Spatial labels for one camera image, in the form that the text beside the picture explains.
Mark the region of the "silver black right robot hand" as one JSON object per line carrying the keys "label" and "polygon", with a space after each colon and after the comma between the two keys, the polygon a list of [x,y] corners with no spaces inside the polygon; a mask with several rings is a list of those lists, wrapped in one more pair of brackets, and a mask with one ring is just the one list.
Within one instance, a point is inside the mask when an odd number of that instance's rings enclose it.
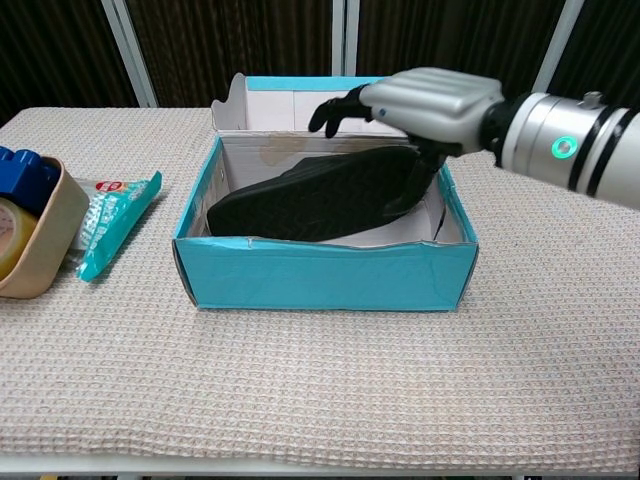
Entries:
{"label": "silver black right robot hand", "polygon": [[375,120],[403,132],[435,171],[448,157],[496,147],[508,111],[500,81],[421,67],[325,101],[312,114],[308,130],[332,138],[344,119]]}

